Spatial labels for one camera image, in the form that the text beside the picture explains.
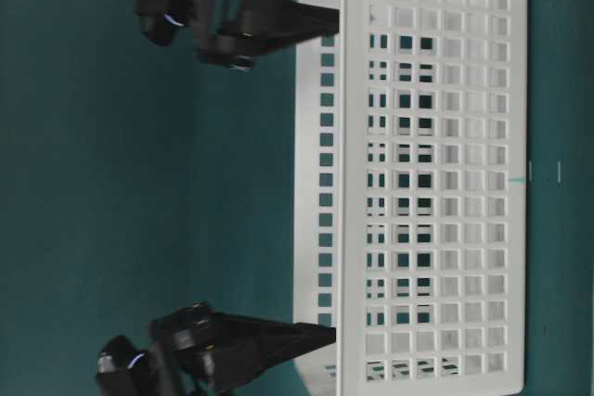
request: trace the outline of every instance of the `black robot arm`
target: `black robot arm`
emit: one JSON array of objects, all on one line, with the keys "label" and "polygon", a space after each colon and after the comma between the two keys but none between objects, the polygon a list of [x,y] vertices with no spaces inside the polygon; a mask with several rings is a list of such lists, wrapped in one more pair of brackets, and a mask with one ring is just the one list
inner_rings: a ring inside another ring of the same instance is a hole
[{"label": "black robot arm", "polygon": [[[215,11],[221,4],[222,18]],[[229,18],[230,0],[136,0],[142,32],[155,44],[170,44],[190,28],[198,57],[248,70],[256,57],[339,30],[339,11],[291,0],[241,0]]]}]

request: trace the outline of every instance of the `teal background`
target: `teal background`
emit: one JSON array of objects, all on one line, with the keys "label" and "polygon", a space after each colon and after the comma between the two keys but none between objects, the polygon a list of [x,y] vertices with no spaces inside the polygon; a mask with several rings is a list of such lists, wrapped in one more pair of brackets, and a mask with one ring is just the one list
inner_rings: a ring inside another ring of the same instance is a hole
[{"label": "teal background", "polygon": [[[106,339],[194,300],[291,319],[294,52],[203,66],[133,2],[0,0],[0,394],[98,394]],[[590,392],[593,7],[531,0],[525,395]]]}]

